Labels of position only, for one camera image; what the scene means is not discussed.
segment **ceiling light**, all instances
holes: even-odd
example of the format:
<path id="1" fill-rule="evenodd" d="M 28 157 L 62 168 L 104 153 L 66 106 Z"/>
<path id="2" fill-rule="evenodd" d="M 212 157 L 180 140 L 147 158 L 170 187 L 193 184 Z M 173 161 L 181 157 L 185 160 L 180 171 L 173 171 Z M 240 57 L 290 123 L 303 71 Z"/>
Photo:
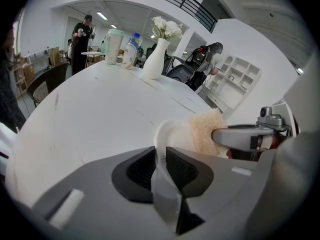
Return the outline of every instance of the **ceiling light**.
<path id="1" fill-rule="evenodd" d="M 106 16 L 104 16 L 103 14 L 102 14 L 102 12 L 100 12 L 100 11 L 97 11 L 97 14 L 99 15 L 99 16 L 101 16 L 104 20 L 107 20 L 108 18 L 106 17 Z"/>
<path id="2" fill-rule="evenodd" d="M 304 71 L 303 71 L 301 68 L 298 68 L 296 71 L 297 71 L 298 74 L 300 74 L 300 75 L 304 73 Z"/>

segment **floor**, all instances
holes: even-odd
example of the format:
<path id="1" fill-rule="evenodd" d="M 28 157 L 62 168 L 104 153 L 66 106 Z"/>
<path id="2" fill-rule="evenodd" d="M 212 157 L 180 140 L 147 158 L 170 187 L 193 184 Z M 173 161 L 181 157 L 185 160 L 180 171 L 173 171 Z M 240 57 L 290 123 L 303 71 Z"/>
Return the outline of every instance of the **floor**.
<path id="1" fill-rule="evenodd" d="M 67 80 L 70 77 L 71 77 L 71 65 L 69 65 L 66 70 L 65 79 Z M 29 95 L 26 92 L 18 98 L 17 102 L 20 110 L 22 111 L 26 119 L 31 115 L 31 113 L 36 108 L 33 100 L 29 97 Z"/>

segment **blue bottle cap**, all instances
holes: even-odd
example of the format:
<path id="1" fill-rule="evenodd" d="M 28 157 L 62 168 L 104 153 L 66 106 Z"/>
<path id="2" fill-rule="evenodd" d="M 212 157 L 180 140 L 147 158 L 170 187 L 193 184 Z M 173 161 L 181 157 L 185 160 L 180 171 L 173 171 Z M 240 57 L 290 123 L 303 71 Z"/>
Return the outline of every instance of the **blue bottle cap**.
<path id="1" fill-rule="evenodd" d="M 140 38 L 140 34 L 133 32 L 132 37 L 133 38 Z"/>

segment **person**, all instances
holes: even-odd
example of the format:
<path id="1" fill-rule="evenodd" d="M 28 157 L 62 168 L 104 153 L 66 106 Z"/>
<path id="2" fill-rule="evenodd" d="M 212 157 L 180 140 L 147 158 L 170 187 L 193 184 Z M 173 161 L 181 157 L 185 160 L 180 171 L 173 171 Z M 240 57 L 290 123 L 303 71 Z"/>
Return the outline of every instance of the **person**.
<path id="1" fill-rule="evenodd" d="M 70 64 L 71 64 L 71 58 L 68 57 L 68 51 L 69 51 L 69 48 L 70 48 L 70 45 L 71 45 L 71 44 L 72 44 L 72 39 L 69 39 L 69 40 L 68 40 L 68 49 L 67 49 L 67 51 L 64 53 L 66 59 L 69 61 Z"/>
<path id="2" fill-rule="evenodd" d="M 209 59 L 210 61 L 209 66 L 203 71 L 203 74 L 201 74 L 201 76 L 198 77 L 199 84 L 201 85 L 195 91 L 196 94 L 200 94 L 202 92 L 202 90 L 205 88 L 205 85 L 209 83 L 211 76 L 215 76 L 223 65 L 221 52 L 224 49 L 224 46 L 222 45 L 222 43 L 220 42 L 213 43 L 209 45 L 209 48 L 210 48 L 210 54 L 212 57 L 211 59 Z"/>
<path id="3" fill-rule="evenodd" d="M 21 112 L 16 96 L 11 89 L 10 72 L 12 71 L 14 30 L 11 28 L 0 48 L 0 122 L 13 132 L 20 130 L 26 118 Z"/>
<path id="4" fill-rule="evenodd" d="M 86 52 L 88 49 L 88 42 L 93 32 L 92 16 L 87 14 L 83 22 L 75 25 L 72 36 L 72 56 L 71 56 L 71 74 L 72 76 L 80 72 L 86 67 L 87 56 L 81 53 Z"/>

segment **shelving unit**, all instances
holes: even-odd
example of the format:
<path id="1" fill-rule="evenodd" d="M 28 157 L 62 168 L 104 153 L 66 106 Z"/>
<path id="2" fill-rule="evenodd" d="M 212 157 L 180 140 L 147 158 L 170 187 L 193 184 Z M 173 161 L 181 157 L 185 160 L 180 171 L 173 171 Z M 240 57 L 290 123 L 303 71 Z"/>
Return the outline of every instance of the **shelving unit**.
<path id="1" fill-rule="evenodd" d="M 206 85 L 205 96 L 222 112 L 233 110 L 252 91 L 262 71 L 248 61 L 228 56 L 220 71 Z"/>

